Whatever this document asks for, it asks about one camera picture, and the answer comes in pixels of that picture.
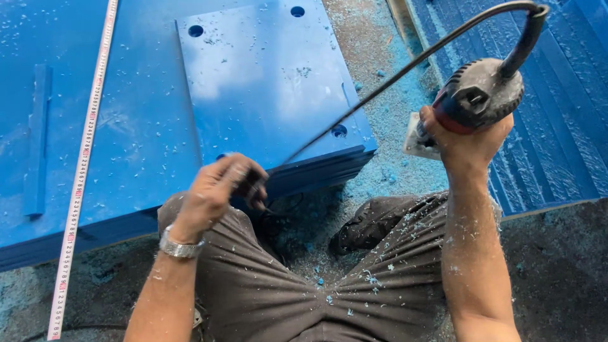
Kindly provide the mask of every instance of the man's right hand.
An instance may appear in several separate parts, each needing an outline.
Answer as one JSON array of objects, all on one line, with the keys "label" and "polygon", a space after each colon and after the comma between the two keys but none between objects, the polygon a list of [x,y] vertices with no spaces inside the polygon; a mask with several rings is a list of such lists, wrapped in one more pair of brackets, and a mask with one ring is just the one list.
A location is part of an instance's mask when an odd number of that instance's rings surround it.
[{"label": "man's right hand", "polygon": [[513,128],[513,115],[510,114],[488,129],[475,134],[452,133],[437,122],[431,106],[420,109],[420,120],[437,141],[449,178],[485,176],[490,161]]}]

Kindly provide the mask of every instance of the tape measure numbers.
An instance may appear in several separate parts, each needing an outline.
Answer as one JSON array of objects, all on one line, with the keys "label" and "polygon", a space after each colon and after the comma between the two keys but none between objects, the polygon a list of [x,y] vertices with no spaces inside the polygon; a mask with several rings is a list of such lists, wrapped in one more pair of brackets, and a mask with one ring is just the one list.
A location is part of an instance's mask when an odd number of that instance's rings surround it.
[{"label": "tape measure numbers", "polygon": [[97,54],[97,65],[95,66],[95,76],[93,78],[93,86],[89,97],[85,129],[80,142],[80,154],[78,155],[78,164],[76,166],[76,174],[74,175],[74,185],[72,186],[72,197],[67,213],[65,231],[63,233],[63,243],[61,244],[61,254],[59,256],[57,279],[55,280],[55,292],[53,294],[53,306],[50,312],[47,341],[59,340],[59,338],[61,338],[61,325],[63,324],[63,316],[66,309],[67,285],[70,280],[72,259],[74,258],[78,219],[80,218],[82,198],[85,194],[86,174],[89,169],[91,149],[93,148],[93,137],[95,135],[95,126],[97,125],[99,103],[102,98],[103,80],[106,75],[106,65],[108,64],[117,8],[118,0],[109,0],[106,18],[103,23],[102,41],[99,46],[99,53]]}]

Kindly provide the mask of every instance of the black cable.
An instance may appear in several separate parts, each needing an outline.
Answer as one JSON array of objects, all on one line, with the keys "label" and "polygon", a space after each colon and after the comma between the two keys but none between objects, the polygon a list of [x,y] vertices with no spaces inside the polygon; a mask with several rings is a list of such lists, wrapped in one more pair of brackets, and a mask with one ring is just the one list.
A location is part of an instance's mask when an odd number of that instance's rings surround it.
[{"label": "black cable", "polygon": [[354,112],[356,112],[358,109],[360,109],[365,104],[367,104],[369,101],[373,100],[376,96],[380,95],[380,93],[385,91],[389,86],[392,86],[401,77],[403,77],[405,74],[410,72],[416,65],[420,64],[422,61],[429,58],[430,55],[434,54],[437,50],[441,49],[443,46],[448,44],[450,41],[454,40],[454,38],[460,36],[461,34],[465,33],[467,30],[469,30],[473,26],[479,24],[480,22],[482,22],[492,16],[495,16],[497,14],[504,13],[504,12],[514,11],[514,10],[527,10],[530,12],[531,15],[536,15],[541,12],[546,12],[547,7],[544,5],[537,5],[533,1],[527,1],[527,0],[510,1],[510,2],[506,2],[504,4],[496,5],[490,9],[487,9],[487,10],[479,13],[478,15],[474,16],[473,18],[469,19],[469,21],[467,21],[466,23],[462,24],[457,29],[450,32],[450,34],[448,34],[445,37],[443,37],[442,39],[438,40],[435,44],[433,44],[433,46],[422,51],[421,54],[419,54],[416,58],[414,58],[414,60],[412,60],[405,67],[403,67],[403,69],[400,70],[399,72],[397,72],[397,74],[395,74],[393,77],[391,77],[390,80],[386,81],[383,85],[376,88],[368,96],[366,96],[363,100],[361,100],[354,107],[350,108],[346,113],[344,113],[338,120],[334,121],[326,130],[319,133],[314,139],[310,140],[304,146],[302,146],[298,150],[296,150],[280,166],[278,166],[274,170],[274,172],[282,169],[283,165],[292,161],[302,151],[304,151],[310,145],[314,144],[317,140],[319,140],[320,138],[325,136],[327,133],[329,133],[331,131],[331,129],[334,128],[337,124],[344,121],[344,119],[348,118]]},{"label": "black cable", "polygon": [[[88,326],[75,326],[75,327],[67,327],[63,329],[63,332],[67,331],[75,331],[75,330],[85,330],[85,329],[106,329],[106,330],[126,330],[125,326],[119,326],[117,324],[91,324]],[[37,333],[34,336],[28,337],[25,340],[21,340],[21,342],[32,342],[46,335],[46,331]]]}]

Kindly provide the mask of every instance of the dusty floor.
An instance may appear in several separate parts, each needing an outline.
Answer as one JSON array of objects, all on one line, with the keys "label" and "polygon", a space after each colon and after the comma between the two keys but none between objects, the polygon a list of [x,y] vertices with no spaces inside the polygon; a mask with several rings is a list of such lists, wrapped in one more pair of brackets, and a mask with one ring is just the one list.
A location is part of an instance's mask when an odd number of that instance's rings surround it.
[{"label": "dusty floor", "polygon": [[[409,61],[415,40],[400,39],[384,0],[325,0],[340,48],[360,96]],[[311,282],[342,277],[361,255],[339,260],[325,249],[331,235],[366,199],[422,194],[447,187],[439,162],[400,152],[407,113],[430,102],[417,69],[365,108],[378,155],[347,184],[306,194],[289,216],[265,221],[288,266]],[[300,201],[276,204],[276,210]],[[505,222],[502,240],[513,283],[516,322],[524,341],[608,341],[608,200]],[[153,262],[156,236],[75,258],[64,326],[124,326]],[[319,266],[317,274],[313,268]],[[44,332],[57,263],[0,273],[0,341]],[[117,341],[123,332],[96,328],[65,332],[63,341]],[[435,341],[453,341],[449,320]]]}]

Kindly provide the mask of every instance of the gray pants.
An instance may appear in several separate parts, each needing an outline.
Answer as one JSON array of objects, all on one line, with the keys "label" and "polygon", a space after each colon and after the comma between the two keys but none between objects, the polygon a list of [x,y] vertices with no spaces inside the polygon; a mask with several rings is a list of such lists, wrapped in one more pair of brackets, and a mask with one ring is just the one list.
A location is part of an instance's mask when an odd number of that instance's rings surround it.
[{"label": "gray pants", "polygon": [[[159,229],[176,217],[183,194],[159,209]],[[347,250],[371,249],[336,285],[317,289],[257,242],[246,214],[230,209],[204,234],[196,294],[203,328],[222,342],[410,342],[441,323],[441,246],[447,192],[380,197],[337,233]]]}]

